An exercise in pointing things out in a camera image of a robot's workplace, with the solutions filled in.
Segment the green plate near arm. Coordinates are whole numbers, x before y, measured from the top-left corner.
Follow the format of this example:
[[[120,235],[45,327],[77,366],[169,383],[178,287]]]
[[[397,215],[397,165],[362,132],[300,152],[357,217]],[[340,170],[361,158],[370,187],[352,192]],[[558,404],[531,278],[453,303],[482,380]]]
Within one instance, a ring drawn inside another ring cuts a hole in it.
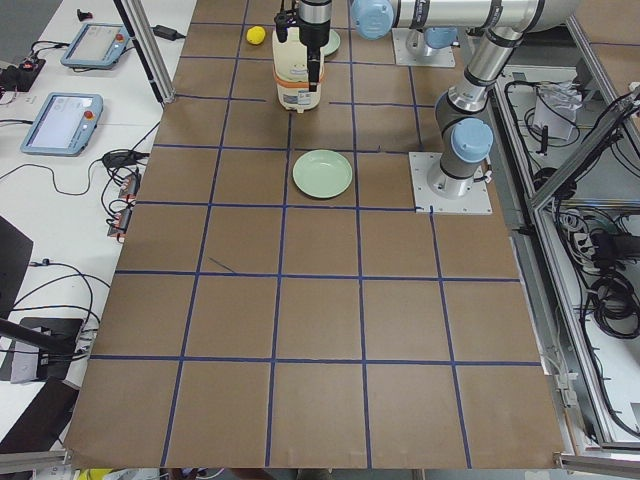
[[[347,158],[324,149],[301,155],[294,164],[292,175],[299,190],[318,199],[341,195],[353,180],[353,170]]]
[[[322,52],[325,56],[330,56],[338,51],[340,44],[340,35],[336,30],[331,29],[329,32],[329,40],[327,44],[322,47]]]

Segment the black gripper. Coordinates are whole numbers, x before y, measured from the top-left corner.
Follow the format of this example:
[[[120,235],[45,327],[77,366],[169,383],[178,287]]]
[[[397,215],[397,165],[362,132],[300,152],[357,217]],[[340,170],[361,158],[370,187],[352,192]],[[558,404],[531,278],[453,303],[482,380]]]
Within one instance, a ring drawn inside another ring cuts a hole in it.
[[[288,29],[299,29],[299,41],[307,49],[308,90],[316,92],[320,80],[320,49],[329,41],[330,12],[278,12],[274,17],[280,43],[288,38]]]

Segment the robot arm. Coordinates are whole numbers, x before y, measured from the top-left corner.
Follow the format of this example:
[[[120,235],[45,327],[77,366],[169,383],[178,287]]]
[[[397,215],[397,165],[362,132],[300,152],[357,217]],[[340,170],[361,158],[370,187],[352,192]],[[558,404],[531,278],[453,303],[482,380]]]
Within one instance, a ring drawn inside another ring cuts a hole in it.
[[[429,28],[478,27],[483,38],[461,80],[436,103],[444,142],[439,163],[427,174],[436,195],[457,200],[468,193],[476,169],[490,153],[493,132],[475,118],[487,94],[527,33],[563,23],[577,1],[354,1],[351,18],[358,34],[377,40],[394,28],[425,33]]]
[[[299,39],[306,47],[309,91],[316,92],[320,81],[321,48],[330,37],[330,21],[332,13],[331,0],[292,1],[291,7],[285,7],[282,0],[280,10],[274,16],[278,41],[287,40],[287,29],[297,26]]]

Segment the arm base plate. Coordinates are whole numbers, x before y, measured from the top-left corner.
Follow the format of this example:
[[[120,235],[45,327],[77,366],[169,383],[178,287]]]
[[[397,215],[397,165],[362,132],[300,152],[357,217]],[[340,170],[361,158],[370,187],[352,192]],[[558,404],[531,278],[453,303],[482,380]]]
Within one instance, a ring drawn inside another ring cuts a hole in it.
[[[410,152],[409,164],[417,213],[449,215],[490,215],[493,213],[487,184],[476,182],[482,175],[477,165],[474,175],[454,179],[441,169],[439,152]]]
[[[392,30],[395,63],[401,66],[453,68],[452,50],[457,40],[454,27],[432,27],[424,30],[396,28]]]

